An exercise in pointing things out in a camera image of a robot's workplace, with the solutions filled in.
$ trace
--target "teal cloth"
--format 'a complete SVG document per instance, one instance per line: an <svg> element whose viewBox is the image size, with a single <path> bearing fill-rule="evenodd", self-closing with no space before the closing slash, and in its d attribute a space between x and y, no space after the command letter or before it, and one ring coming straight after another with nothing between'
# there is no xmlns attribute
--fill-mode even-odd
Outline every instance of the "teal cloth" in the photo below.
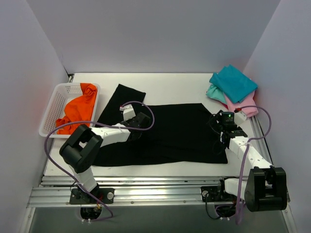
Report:
<svg viewBox="0 0 311 233"><path fill-rule="evenodd" d="M221 89L232 103L242 102L258 87L232 65L224 67L218 74L214 73L209 82Z"/></svg>
<svg viewBox="0 0 311 233"><path fill-rule="evenodd" d="M218 100L221 103L227 104L225 101L224 93L216 87L214 84L211 84L206 92L207 97L213 99L213 100Z"/></svg>

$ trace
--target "clothing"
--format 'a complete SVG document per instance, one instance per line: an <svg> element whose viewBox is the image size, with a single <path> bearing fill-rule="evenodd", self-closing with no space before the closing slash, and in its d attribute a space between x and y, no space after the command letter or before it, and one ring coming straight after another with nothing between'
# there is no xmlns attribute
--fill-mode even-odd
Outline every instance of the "clothing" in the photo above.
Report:
<svg viewBox="0 0 311 233"><path fill-rule="evenodd" d="M98 122L121 122L120 105L143 101L145 93L119 85ZM151 117L148 109L133 105L136 113ZM154 126L136 141L115 143L100 148L93 165L126 166L181 161L227 164L219 136L207 125L211 113L200 103L149 106L155 115Z"/></svg>
<svg viewBox="0 0 311 233"><path fill-rule="evenodd" d="M97 88L93 84L81 83L82 96L79 96L70 101L64 109L65 116L62 119L56 120L56 127L63 124L91 120L95 105ZM72 134L80 124L65 126L57 131L57 134Z"/></svg>
<svg viewBox="0 0 311 233"><path fill-rule="evenodd" d="M218 74L214 73L209 82L219 87L232 103L242 102L258 87L232 65L224 67Z"/></svg>
<svg viewBox="0 0 311 233"><path fill-rule="evenodd" d="M241 108L248 105L256 105L253 100L254 94L255 91L249 94L242 103L232 103L228 96L225 95L225 100L227 101L229 111L233 112L236 108ZM258 113L257 108L243 108L242 111L246 114L247 117L252 117Z"/></svg>
<svg viewBox="0 0 311 233"><path fill-rule="evenodd" d="M206 92L207 97L218 100L221 103L227 104L225 101L224 93L214 84L211 84Z"/></svg>

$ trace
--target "plastic basket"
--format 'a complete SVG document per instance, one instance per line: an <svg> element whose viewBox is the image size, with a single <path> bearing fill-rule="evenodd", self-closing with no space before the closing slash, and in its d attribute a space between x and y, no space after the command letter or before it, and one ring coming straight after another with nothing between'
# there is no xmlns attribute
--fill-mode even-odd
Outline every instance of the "plastic basket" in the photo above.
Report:
<svg viewBox="0 0 311 233"><path fill-rule="evenodd" d="M100 86L96 83L93 83L94 86L97 88L97 95L94 104L94 109L92 113L91 120L94 119L96 106L98 102L98 95L100 92ZM80 87L80 83L61 83L57 85L52 93L50 98L48 107L44 113L42 122L39 128L39 134L42 137L46 137L50 131L55 129L56 125L55 122L59 118L63 118L65 116L65 106L74 98L77 98L82 95L82 90ZM69 138L70 134L54 134L51 137L54 138Z"/></svg>

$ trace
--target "table top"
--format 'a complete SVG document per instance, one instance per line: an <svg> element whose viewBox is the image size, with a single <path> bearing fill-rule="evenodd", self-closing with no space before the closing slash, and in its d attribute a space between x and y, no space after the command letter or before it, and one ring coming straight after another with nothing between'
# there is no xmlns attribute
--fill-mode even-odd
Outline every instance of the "table top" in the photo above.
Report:
<svg viewBox="0 0 311 233"><path fill-rule="evenodd" d="M202 103L211 113L220 109L226 110L219 102L209 99L205 93L210 85L209 73L76 73L75 83L97 83L101 87L95 113L97 120L116 90L118 84L146 92L144 103L147 105ZM254 133L249 120L241 125L242 129L253 137ZM54 139L51 157L67 171L68 165L59 155L59 149L65 139ZM99 167L93 166L95 177L207 177L207 176L238 176L241 161L229 150L226 150L228 164L205 164L179 162L161 165ZM244 176L249 173L249 165L245 164ZM45 176L66 176L49 160Z"/></svg>

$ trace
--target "orange towel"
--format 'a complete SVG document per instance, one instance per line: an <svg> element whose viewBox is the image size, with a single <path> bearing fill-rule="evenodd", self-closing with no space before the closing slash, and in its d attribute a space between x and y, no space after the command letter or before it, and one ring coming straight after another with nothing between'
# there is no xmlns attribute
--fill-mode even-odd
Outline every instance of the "orange towel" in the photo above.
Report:
<svg viewBox="0 0 311 233"><path fill-rule="evenodd" d="M65 116L62 119L56 120L56 126L79 121L91 120L95 105L97 88L93 84L81 83L81 90L83 95L70 101L65 107ZM57 131L57 134L72 134L80 124L73 124L65 126Z"/></svg>

